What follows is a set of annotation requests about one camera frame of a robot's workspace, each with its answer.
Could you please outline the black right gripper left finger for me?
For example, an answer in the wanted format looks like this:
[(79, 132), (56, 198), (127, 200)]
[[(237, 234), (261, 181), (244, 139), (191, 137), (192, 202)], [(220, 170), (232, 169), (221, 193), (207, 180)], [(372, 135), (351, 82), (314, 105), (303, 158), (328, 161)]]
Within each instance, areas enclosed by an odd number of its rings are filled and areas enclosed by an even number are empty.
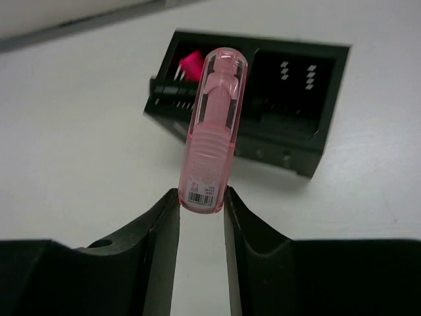
[(178, 242), (176, 189), (86, 248), (1, 242), (2, 315), (169, 315)]

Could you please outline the magenta highlighter marker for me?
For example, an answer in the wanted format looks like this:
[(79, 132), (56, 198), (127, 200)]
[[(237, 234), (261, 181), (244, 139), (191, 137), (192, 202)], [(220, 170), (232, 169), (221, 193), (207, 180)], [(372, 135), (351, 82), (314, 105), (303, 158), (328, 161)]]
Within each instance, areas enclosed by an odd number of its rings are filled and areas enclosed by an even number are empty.
[(190, 82), (200, 81), (204, 58), (199, 50), (195, 50), (180, 60), (179, 66), (182, 71), (181, 79)]

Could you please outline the back aluminium rail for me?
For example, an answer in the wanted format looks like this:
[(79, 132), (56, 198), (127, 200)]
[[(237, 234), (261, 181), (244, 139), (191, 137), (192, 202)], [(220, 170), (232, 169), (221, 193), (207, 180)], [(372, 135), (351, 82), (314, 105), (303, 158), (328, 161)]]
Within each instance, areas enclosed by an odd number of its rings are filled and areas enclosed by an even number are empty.
[(181, 7), (190, 7), (201, 3), (202, 1), (146, 1), (125, 5), (117, 9), (109, 9), (100, 13), (91, 13), (82, 17), (65, 20), (64, 22), (40, 30), (2, 39), (1, 54), (21, 51), (133, 19), (143, 18), (144, 16), (173, 11)]

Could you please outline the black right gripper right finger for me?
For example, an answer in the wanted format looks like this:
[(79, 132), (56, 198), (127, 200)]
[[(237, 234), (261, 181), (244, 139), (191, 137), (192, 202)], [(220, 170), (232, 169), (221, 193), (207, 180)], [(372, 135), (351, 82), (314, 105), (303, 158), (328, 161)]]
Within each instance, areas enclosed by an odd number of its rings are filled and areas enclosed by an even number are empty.
[(232, 315), (419, 315), (420, 242), (292, 240), (224, 196)]

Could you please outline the pink highlighter marker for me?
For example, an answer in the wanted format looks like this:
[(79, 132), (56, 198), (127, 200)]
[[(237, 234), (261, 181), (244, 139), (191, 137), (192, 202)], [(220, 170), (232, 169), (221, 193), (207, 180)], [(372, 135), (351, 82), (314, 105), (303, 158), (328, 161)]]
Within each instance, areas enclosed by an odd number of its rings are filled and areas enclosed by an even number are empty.
[(178, 186), (180, 205), (194, 213), (217, 213), (224, 204), (247, 67), (243, 54), (229, 47), (205, 57)]

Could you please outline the black two-compartment organizer box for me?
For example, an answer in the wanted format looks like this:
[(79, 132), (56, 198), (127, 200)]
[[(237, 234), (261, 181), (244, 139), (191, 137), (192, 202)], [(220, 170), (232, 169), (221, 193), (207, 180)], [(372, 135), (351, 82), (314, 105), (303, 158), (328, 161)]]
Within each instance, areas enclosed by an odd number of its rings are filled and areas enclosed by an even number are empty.
[(240, 34), (176, 30), (144, 112), (181, 141), (198, 89), (178, 68), (219, 47), (249, 63), (235, 154), (311, 178), (324, 153), (351, 48)]

